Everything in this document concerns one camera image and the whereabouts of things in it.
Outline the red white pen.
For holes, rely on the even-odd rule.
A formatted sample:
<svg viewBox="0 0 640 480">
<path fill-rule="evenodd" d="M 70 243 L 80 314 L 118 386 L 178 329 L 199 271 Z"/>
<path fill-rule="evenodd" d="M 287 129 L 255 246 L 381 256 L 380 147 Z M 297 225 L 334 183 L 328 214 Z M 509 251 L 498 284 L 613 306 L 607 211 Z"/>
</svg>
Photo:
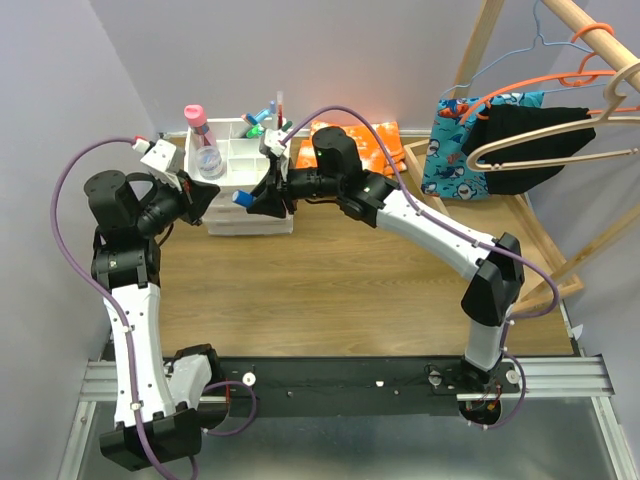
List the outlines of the red white pen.
<svg viewBox="0 0 640 480">
<path fill-rule="evenodd" d="M 281 90 L 276 93 L 276 119 L 276 128 L 279 130 L 284 125 L 284 92 Z"/>
</svg>

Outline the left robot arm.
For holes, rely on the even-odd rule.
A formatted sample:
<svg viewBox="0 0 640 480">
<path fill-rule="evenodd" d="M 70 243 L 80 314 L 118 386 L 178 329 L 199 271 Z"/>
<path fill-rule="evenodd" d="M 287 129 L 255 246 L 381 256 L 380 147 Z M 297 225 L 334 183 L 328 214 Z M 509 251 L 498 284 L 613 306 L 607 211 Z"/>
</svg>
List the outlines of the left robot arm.
<svg viewBox="0 0 640 480">
<path fill-rule="evenodd" d="M 150 174 L 107 170 L 92 176 L 84 193 L 97 227 L 91 277 L 107 292 L 117 373 L 114 429 L 100 436 L 104 457 L 129 471 L 201 450 L 201 395 L 214 393 L 224 376 L 209 344 L 177 352 L 164 366 L 160 333 L 161 250 L 157 235 L 181 220 L 198 225 L 216 185 L 185 172 L 169 185 Z"/>
</svg>

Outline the teal grey marker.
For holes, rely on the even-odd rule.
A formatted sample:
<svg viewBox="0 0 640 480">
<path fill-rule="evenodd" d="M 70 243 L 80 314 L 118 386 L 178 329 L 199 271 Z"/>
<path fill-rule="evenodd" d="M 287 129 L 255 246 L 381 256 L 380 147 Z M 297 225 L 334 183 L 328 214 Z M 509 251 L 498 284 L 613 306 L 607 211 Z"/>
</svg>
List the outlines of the teal grey marker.
<svg viewBox="0 0 640 480">
<path fill-rule="evenodd" d="M 270 111 L 268 109 L 263 109 L 259 113 L 253 115 L 250 113 L 244 114 L 241 116 L 242 120 L 247 124 L 247 128 L 243 135 L 245 137 L 249 137 L 249 134 L 254 134 L 259 130 L 259 126 L 261 122 L 264 121 L 267 117 L 270 116 Z"/>
</svg>

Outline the pink cap pen tube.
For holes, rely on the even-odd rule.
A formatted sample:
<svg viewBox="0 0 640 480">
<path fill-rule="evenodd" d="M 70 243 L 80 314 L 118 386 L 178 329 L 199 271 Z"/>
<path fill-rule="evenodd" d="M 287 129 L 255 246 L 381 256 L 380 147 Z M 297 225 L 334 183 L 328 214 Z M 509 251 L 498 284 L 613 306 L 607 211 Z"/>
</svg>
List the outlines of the pink cap pen tube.
<svg viewBox="0 0 640 480">
<path fill-rule="evenodd" d="M 198 147 L 217 147 L 217 140 L 211 131 L 203 106 L 199 104 L 186 105 L 183 113 Z"/>
</svg>

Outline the clear paperclip jar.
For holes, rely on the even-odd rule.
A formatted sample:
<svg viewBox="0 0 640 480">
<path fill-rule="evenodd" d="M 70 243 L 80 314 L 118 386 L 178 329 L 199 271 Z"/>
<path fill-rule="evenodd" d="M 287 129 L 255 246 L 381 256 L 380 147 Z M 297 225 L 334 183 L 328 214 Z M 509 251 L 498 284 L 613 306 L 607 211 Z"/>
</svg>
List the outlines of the clear paperclip jar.
<svg viewBox="0 0 640 480">
<path fill-rule="evenodd" d="M 197 150 L 196 166 L 204 179 L 216 180 L 224 175 L 226 163 L 218 147 L 207 145 Z"/>
</svg>

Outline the green black highlighter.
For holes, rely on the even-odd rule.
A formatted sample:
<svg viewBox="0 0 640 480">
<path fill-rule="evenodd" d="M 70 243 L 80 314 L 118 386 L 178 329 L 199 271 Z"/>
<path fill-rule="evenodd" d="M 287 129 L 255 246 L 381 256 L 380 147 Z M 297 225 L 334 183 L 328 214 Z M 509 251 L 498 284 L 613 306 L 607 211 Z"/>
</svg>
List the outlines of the green black highlighter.
<svg viewBox="0 0 640 480">
<path fill-rule="evenodd" d="M 264 134 L 265 129 L 260 125 L 253 126 L 246 134 L 245 137 L 248 139 L 256 138 Z"/>
</svg>

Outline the blue grey glue stick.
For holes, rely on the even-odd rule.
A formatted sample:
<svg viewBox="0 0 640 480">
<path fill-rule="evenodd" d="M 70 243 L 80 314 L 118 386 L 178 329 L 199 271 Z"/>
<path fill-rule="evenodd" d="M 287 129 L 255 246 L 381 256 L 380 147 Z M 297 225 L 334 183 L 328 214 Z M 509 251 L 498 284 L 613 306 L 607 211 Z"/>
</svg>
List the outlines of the blue grey glue stick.
<svg viewBox="0 0 640 480">
<path fill-rule="evenodd" d="M 232 194 L 231 199 L 236 205 L 245 209 L 249 209 L 255 201 L 255 197 L 253 195 L 243 190 L 236 190 Z"/>
</svg>

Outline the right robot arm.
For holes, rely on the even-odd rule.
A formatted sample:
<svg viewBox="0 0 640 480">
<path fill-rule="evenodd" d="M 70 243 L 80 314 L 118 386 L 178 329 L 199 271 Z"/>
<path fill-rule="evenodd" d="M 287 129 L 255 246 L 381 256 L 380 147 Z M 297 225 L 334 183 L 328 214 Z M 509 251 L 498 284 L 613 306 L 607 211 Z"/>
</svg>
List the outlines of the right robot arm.
<svg viewBox="0 0 640 480">
<path fill-rule="evenodd" d="M 259 150 L 269 168 L 249 193 L 236 191 L 234 203 L 250 214 L 284 218 L 299 200 L 327 199 L 353 220 L 402 236 L 452 267 L 469 285 L 461 307 L 470 319 L 460 379 L 480 392 L 496 380 L 503 356 L 505 323 L 524 283 L 515 258 L 519 241 L 494 238 L 454 221 L 404 192 L 398 182 L 363 168 L 355 141 L 339 127 L 312 137 L 316 164 L 292 169 L 281 131 L 267 131 Z"/>
</svg>

